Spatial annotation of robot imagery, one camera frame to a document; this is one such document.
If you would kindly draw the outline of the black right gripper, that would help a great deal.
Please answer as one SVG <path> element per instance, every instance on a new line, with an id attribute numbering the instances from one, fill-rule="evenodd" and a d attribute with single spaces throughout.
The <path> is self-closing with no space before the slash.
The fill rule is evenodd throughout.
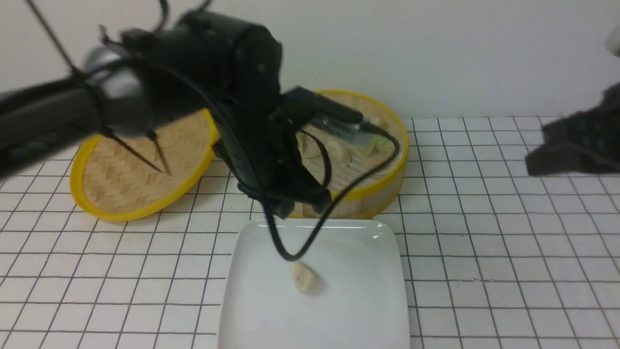
<path id="1" fill-rule="evenodd" d="M 525 157 L 529 176 L 620 172 L 620 84 L 597 106 L 541 127 L 543 142 Z"/>

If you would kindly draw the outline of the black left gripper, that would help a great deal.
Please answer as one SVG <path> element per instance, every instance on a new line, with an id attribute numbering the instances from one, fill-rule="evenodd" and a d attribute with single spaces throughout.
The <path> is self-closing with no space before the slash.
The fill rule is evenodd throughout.
<path id="1" fill-rule="evenodd" d="M 332 203 L 328 182 L 303 165 L 297 133 L 310 125 L 352 143 L 364 141 L 363 114 L 303 87 L 279 95 L 263 111 L 221 104 L 213 111 L 219 140 L 213 150 L 237 177 L 241 192 L 285 218 L 296 203 L 317 213 Z"/>

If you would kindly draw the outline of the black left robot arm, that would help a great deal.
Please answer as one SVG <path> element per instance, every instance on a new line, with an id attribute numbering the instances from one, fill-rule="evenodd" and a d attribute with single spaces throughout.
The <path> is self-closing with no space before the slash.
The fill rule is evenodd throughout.
<path id="1" fill-rule="evenodd" d="M 1 95 L 1 177 L 96 133 L 152 135 L 207 109 L 215 155 L 241 192 L 284 218 L 295 203 L 334 205 L 297 150 L 307 125 L 354 145 L 371 141 L 355 109 L 308 89 L 280 90 L 283 46 L 257 23 L 199 8 L 170 29 L 104 38 L 66 78 Z"/>

